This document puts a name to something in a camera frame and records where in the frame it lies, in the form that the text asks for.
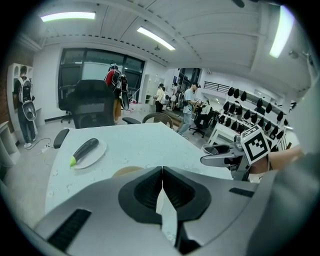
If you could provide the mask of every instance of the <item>fluorescent light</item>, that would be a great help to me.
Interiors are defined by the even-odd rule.
[[[72,11],[72,12],[60,12],[55,14],[50,14],[41,17],[43,22],[49,22],[54,20],[61,19],[91,19],[94,20],[96,13],[94,12],[81,12],[81,11]]]
[[[165,40],[161,39],[159,36],[155,35],[154,33],[146,30],[142,26],[137,30],[138,32],[156,40],[158,43],[162,44],[163,46],[167,47],[170,51],[174,50],[175,48],[172,45],[168,44]]]
[[[278,58],[284,49],[294,25],[294,21],[295,17],[292,15],[292,13],[283,5],[280,6],[279,25],[269,53],[272,57]]]

